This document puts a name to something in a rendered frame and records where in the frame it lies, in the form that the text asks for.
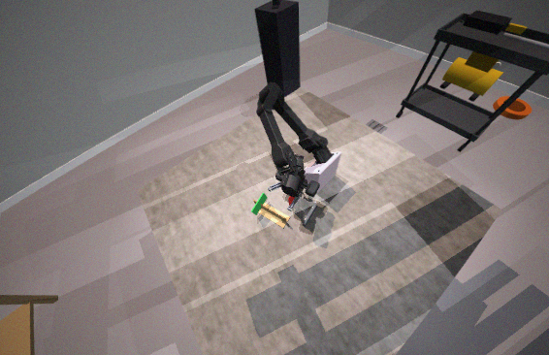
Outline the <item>green board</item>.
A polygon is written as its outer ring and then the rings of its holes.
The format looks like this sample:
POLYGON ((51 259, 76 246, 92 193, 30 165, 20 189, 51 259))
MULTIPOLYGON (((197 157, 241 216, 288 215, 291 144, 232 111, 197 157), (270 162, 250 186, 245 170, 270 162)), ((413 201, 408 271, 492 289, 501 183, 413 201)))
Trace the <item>green board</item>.
POLYGON ((262 193, 262 195, 260 196, 259 200, 257 201, 257 203, 255 204, 254 208, 252 209, 251 212, 253 212, 255 215, 257 215, 257 213, 259 212, 260 208, 261 207, 261 204, 264 205, 265 201, 267 200, 267 196, 262 193))

